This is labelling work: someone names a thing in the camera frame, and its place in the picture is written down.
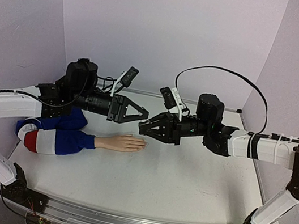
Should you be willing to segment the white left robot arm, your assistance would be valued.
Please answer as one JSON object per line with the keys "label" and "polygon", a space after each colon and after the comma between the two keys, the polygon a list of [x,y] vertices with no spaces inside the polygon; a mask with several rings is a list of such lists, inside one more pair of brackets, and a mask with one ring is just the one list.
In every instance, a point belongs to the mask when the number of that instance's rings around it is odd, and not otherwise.
{"label": "white left robot arm", "polygon": [[[70,114],[73,107],[104,115],[108,121],[123,124],[147,119],[148,111],[127,96],[97,88],[98,66],[88,58],[67,66],[57,82],[19,89],[0,90],[0,118],[54,118]],[[0,154],[0,183],[18,204],[29,199],[24,172]]]}

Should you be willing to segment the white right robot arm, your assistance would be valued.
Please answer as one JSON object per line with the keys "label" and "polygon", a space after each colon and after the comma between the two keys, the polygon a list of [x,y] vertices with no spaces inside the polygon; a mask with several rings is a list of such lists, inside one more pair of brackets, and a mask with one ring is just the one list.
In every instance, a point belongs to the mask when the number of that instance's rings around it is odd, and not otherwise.
{"label": "white right robot arm", "polygon": [[272,224],[299,204],[299,138],[224,125],[224,104],[213,94],[201,94],[195,114],[184,116],[178,90],[164,87],[160,92],[168,111],[140,122],[141,135],[171,145],[179,145],[183,137],[199,136],[205,148],[216,155],[255,159],[292,171],[285,189],[258,208],[249,224]]}

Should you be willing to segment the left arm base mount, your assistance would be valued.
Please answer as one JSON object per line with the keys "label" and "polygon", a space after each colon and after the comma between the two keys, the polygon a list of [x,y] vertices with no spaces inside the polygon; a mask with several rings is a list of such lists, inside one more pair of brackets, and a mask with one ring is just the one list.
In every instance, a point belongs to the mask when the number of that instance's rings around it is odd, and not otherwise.
{"label": "left arm base mount", "polygon": [[16,170],[15,181],[1,186],[0,195],[18,205],[43,213],[49,201],[48,196],[28,188],[24,171],[17,163],[14,162],[13,165]]}

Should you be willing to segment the mannequin hand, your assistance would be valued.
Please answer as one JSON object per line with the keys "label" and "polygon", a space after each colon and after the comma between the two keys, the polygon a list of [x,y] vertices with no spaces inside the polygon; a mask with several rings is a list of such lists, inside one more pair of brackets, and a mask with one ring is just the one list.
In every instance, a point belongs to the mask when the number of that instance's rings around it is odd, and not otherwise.
{"label": "mannequin hand", "polygon": [[142,138],[134,137],[130,134],[116,135],[111,137],[95,137],[95,148],[119,152],[138,152],[144,150],[147,143]]}

